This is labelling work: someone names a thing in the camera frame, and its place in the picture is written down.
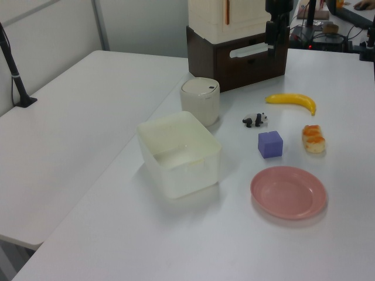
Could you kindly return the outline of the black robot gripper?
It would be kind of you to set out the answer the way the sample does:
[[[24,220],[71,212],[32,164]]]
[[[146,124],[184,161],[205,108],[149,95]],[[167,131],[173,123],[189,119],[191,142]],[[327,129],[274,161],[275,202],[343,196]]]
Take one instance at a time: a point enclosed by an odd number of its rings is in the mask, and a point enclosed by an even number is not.
[[[265,28],[265,44],[268,55],[275,56],[275,46],[286,44],[289,36],[289,13],[294,6],[293,0],[266,0],[265,10],[271,16],[278,16],[277,21],[267,21]]]

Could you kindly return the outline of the person's hand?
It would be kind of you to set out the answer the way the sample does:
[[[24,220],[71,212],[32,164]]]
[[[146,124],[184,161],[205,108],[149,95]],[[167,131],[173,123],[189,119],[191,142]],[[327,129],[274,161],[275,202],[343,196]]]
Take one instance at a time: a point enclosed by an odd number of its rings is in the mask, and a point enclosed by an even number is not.
[[[374,0],[362,0],[356,4],[354,4],[354,9],[357,11],[370,11],[373,10],[375,6]]]

